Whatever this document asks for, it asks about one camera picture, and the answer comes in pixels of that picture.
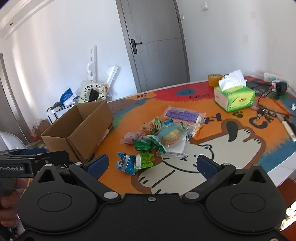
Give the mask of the person's left hand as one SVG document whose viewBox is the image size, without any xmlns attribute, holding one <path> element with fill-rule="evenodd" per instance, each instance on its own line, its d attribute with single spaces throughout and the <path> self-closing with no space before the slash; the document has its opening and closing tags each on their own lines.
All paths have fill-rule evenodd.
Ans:
<svg viewBox="0 0 296 241">
<path fill-rule="evenodd" d="M 28 178 L 17 178 L 16 185 L 12 193 L 1 197 L 1 225 L 7 228 L 14 228 L 18 225 L 19 218 L 17 205 L 23 190 L 26 188 Z"/>
</svg>

